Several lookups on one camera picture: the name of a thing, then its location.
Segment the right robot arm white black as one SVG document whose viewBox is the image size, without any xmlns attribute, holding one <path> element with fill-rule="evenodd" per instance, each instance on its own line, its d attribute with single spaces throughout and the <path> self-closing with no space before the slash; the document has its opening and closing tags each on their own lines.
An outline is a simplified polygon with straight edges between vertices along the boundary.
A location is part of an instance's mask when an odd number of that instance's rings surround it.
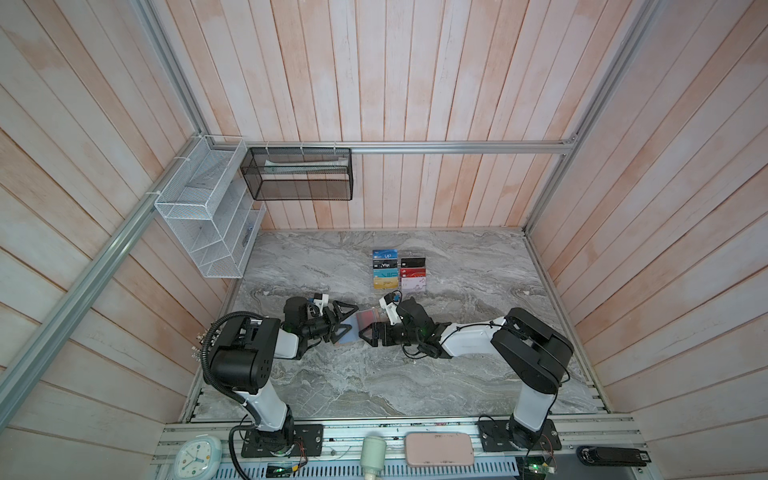
<svg viewBox="0 0 768 480">
<path fill-rule="evenodd" d="M 523 382 L 508 422 L 511 442 L 538 442 L 562 384 L 570 379 L 571 341 L 528 310 L 514 307 L 485 322 L 437 322 L 415 298 L 380 299 L 386 318 L 358 322 L 358 336 L 372 347 L 399 346 L 412 358 L 453 359 L 491 355 L 503 359 Z"/>
</svg>

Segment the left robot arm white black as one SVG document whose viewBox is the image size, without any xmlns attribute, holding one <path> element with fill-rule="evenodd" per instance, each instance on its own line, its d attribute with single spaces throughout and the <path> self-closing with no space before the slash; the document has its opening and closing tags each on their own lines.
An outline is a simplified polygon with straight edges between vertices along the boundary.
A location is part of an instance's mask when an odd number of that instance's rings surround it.
<svg viewBox="0 0 768 480">
<path fill-rule="evenodd" d="M 200 363 L 205 382 L 239 403 L 253 420 L 247 446 L 268 455 L 288 454 L 297 443 L 293 414 L 270 381 L 273 362 L 300 360 L 320 343 L 336 343 L 359 307 L 326 294 L 286 300 L 284 318 L 236 311 L 215 321 L 203 337 Z"/>
</svg>

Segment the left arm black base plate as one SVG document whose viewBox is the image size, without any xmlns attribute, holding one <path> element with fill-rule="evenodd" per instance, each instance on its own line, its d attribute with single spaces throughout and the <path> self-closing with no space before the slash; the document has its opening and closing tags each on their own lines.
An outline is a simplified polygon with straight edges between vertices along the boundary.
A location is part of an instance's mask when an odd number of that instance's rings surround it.
<svg viewBox="0 0 768 480">
<path fill-rule="evenodd" d="M 299 424 L 280 431 L 266 432 L 254 428 L 246 430 L 240 454 L 246 459 L 277 458 L 280 455 L 298 457 L 320 456 L 324 440 L 322 424 Z"/>
</svg>

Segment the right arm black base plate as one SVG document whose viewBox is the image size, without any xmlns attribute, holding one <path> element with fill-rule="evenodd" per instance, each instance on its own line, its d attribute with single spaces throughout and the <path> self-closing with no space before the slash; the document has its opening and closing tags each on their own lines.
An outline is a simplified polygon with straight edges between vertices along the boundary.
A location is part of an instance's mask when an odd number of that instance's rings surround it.
<svg viewBox="0 0 768 480">
<path fill-rule="evenodd" d="M 480 415 L 478 433 L 484 452 L 559 451 L 562 443 L 551 419 L 546 419 L 538 431 L 518 425 L 513 418 L 497 420 Z"/>
</svg>

